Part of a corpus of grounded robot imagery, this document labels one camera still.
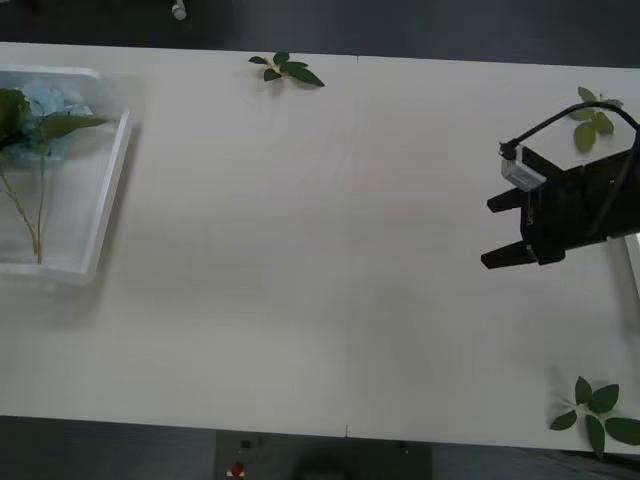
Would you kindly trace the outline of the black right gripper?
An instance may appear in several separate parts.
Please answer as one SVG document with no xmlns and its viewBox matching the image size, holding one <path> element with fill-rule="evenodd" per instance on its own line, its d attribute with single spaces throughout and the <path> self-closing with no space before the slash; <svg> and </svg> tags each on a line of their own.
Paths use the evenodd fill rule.
<svg viewBox="0 0 640 480">
<path fill-rule="evenodd" d="M 567 251 L 603 239 L 588 230 L 615 185 L 616 154 L 568 170 L 537 153 L 525 154 L 524 164 L 542 174 L 545 182 L 528 193 L 513 188 L 487 201 L 492 213 L 522 207 L 522 241 L 482 254 L 487 269 L 556 263 Z"/>
</svg>

